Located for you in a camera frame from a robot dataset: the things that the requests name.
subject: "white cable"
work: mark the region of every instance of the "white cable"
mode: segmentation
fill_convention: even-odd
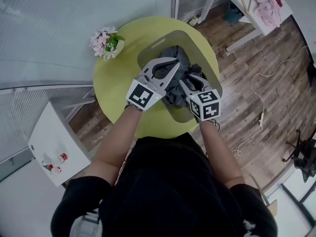
[[[236,150],[232,150],[232,152],[237,151],[237,155],[238,155],[238,156],[241,156],[241,154],[242,154],[242,152],[239,150],[240,146],[243,145],[244,143],[246,143],[248,140],[252,139],[256,134],[258,134],[258,133],[260,133],[260,132],[263,131],[263,113],[264,113],[264,110],[265,110],[265,101],[263,100],[262,96],[260,96],[257,92],[255,92],[255,91],[253,90],[253,88],[252,88],[252,81],[254,80],[254,78],[255,78],[257,75],[260,75],[260,76],[263,76],[263,77],[271,77],[271,76],[273,76],[274,73],[277,71],[277,68],[278,68],[283,62],[292,61],[292,60],[296,59],[296,57],[300,54],[300,52],[302,51],[302,49],[303,49],[303,48],[306,48],[306,47],[307,47],[307,46],[303,46],[303,47],[299,50],[299,52],[297,53],[297,55],[296,55],[294,58],[281,61],[281,62],[277,65],[276,69],[273,71],[273,73],[272,73],[271,75],[263,75],[263,74],[261,74],[261,73],[257,73],[257,74],[255,74],[255,75],[253,76],[253,78],[251,79],[250,88],[251,88],[251,90],[252,90],[253,93],[255,93],[258,97],[260,97],[260,99],[261,99],[261,101],[262,101],[262,103],[263,103],[263,108],[262,108],[262,113],[261,113],[261,119],[260,119],[260,127],[261,127],[261,130],[258,131],[258,132],[256,132],[254,135],[252,135],[249,139],[247,139],[247,140],[245,140],[244,142],[240,143],[239,146],[238,146],[238,148],[237,148]]]

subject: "black office chair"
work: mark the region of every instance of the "black office chair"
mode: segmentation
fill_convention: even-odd
[[[296,146],[288,141],[286,142],[286,144],[294,147],[294,151],[287,159],[283,158],[282,161],[287,162],[293,159],[294,167],[302,171],[303,180],[306,183],[310,176],[314,177],[316,174],[316,140],[310,137],[302,141],[301,131],[296,130],[296,132],[298,133]]]

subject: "pink clothing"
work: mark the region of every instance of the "pink clothing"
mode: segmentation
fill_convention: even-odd
[[[256,0],[259,6],[255,9],[255,13],[262,18],[267,26],[280,27],[281,24],[281,8],[276,0]]]

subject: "yellow round table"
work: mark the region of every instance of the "yellow round table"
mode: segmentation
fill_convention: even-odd
[[[217,78],[219,77],[214,51],[202,34],[190,25],[177,19],[160,16],[131,21],[118,30],[118,35],[125,38],[123,51],[115,59],[108,61],[103,61],[102,57],[97,58],[94,69],[95,94],[103,113],[112,123],[115,123],[123,112],[128,89],[141,70],[137,64],[139,52],[175,30],[181,30],[190,36],[207,59]],[[169,139],[193,131],[196,126],[195,119],[186,123],[176,122],[160,100],[142,114],[135,136]]]

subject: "laundry basket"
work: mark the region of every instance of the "laundry basket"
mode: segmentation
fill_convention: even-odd
[[[137,63],[140,69],[143,69],[144,66],[152,59],[158,58],[166,48],[174,45],[179,45],[185,50],[191,64],[196,63],[202,68],[202,72],[206,76],[210,86],[213,89],[216,89],[219,95],[222,96],[223,89],[213,72],[211,65],[208,63],[190,36],[180,30],[173,31],[161,37],[141,50],[137,57]],[[186,123],[194,118],[193,114],[187,108],[171,105],[165,98],[163,98],[162,101],[175,121]]]

